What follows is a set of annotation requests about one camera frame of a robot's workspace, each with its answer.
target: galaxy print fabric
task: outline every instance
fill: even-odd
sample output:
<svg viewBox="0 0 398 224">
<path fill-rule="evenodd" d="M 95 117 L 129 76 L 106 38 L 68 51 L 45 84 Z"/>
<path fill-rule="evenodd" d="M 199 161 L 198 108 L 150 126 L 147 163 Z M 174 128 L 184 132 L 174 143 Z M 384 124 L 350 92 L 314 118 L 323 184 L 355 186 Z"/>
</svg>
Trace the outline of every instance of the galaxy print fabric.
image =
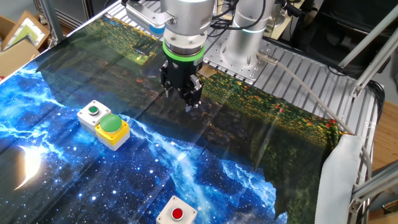
<svg viewBox="0 0 398 224">
<path fill-rule="evenodd" d="M 330 137 L 308 141 L 226 106 L 237 89 L 186 113 L 164 96 L 163 62 L 161 42 L 102 17 L 1 84 L 0 223 L 156 223 L 173 195 L 198 210 L 195 223 L 313 223 L 333 121 L 265 95 L 285 108 L 281 122 L 314 119 Z M 130 126 L 116 152 L 78 122 L 92 100 Z"/>
</svg>

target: small green button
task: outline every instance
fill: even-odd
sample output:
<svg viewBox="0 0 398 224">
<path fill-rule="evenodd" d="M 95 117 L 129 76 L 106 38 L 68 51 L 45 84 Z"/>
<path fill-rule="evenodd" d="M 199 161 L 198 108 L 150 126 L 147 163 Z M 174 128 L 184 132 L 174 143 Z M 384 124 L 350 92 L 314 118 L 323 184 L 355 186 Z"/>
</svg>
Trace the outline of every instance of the small green button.
<svg viewBox="0 0 398 224">
<path fill-rule="evenodd" d="M 108 114 L 101 119 L 99 125 L 106 132 L 114 132 L 122 126 L 122 119 L 118 115 Z"/>
<path fill-rule="evenodd" d="M 96 106 L 91 106 L 88 108 L 88 114 L 95 116 L 99 113 L 99 109 Z"/>
<path fill-rule="evenodd" d="M 92 106 L 92 107 L 88 108 L 88 110 L 89 110 L 90 112 L 92 112 L 92 113 L 95 113 L 95 112 L 98 111 L 98 108 L 97 108 L 96 106 Z"/>
</svg>

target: green ring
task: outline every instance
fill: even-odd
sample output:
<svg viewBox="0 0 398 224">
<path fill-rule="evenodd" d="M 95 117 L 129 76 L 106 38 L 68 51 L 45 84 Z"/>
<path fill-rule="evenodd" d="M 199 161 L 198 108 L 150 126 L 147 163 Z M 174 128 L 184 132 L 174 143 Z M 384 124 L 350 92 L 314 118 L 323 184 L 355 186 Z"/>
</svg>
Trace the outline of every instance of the green ring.
<svg viewBox="0 0 398 224">
<path fill-rule="evenodd" d="M 184 57 L 184 56 L 179 56 L 174 54 L 173 52 L 171 52 L 169 50 L 169 48 L 166 46 L 166 43 L 163 41 L 163 51 L 172 59 L 174 60 L 178 60 L 180 62 L 193 62 L 196 60 L 201 59 L 204 54 L 205 54 L 205 46 L 203 46 L 203 48 L 201 49 L 201 51 L 199 52 L 199 54 L 194 55 L 194 56 L 189 56 L 189 57 Z"/>
</svg>

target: metal rod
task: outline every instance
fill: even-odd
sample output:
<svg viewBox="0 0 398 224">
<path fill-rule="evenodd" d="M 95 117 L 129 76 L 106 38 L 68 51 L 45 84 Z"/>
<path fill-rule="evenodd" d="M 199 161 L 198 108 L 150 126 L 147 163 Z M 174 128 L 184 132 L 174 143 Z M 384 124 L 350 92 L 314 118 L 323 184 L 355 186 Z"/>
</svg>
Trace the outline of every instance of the metal rod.
<svg viewBox="0 0 398 224">
<path fill-rule="evenodd" d="M 355 187 L 353 190 L 352 199 L 359 201 L 365 201 L 379 192 L 398 184 L 398 161 L 395 161 L 393 165 L 382 171 L 378 175 L 374 176 L 371 180 L 365 182 L 359 187 Z"/>
<path fill-rule="evenodd" d="M 214 0 L 214 8 L 213 8 L 213 16 L 217 16 L 217 9 L 218 9 L 218 0 Z"/>
<path fill-rule="evenodd" d="M 95 15 L 93 3 L 91 0 L 81 0 L 81 3 L 83 4 L 83 8 L 85 10 L 86 19 L 91 19 Z"/>
<path fill-rule="evenodd" d="M 394 19 L 398 17 L 398 5 L 338 64 L 347 66 L 361 51 L 368 46 Z"/>
<path fill-rule="evenodd" d="M 50 47 L 52 47 L 63 41 L 65 37 L 63 36 L 61 25 L 51 0 L 39 0 L 39 1 L 40 5 L 42 5 L 43 8 L 44 17 L 47 20 L 47 23 L 50 28 L 50 33 L 52 36 Z"/>
<path fill-rule="evenodd" d="M 351 94 L 352 97 L 356 98 L 361 93 L 362 89 L 368 84 L 370 79 L 376 74 L 376 72 L 383 66 L 384 62 L 392 55 L 395 49 L 398 47 L 398 29 L 392 34 L 390 39 L 384 44 L 383 48 L 376 55 L 373 61 L 369 64 L 365 72 L 356 81 L 355 88 Z"/>
</svg>

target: white fabric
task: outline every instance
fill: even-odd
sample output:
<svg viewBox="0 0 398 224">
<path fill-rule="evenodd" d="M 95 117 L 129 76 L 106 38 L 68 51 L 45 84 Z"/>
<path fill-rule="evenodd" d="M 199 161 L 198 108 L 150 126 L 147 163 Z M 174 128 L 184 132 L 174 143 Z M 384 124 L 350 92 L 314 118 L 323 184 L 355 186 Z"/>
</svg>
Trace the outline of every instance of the white fabric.
<svg viewBox="0 0 398 224">
<path fill-rule="evenodd" d="M 315 224 L 347 223 L 363 140 L 343 135 L 322 167 Z"/>
</svg>

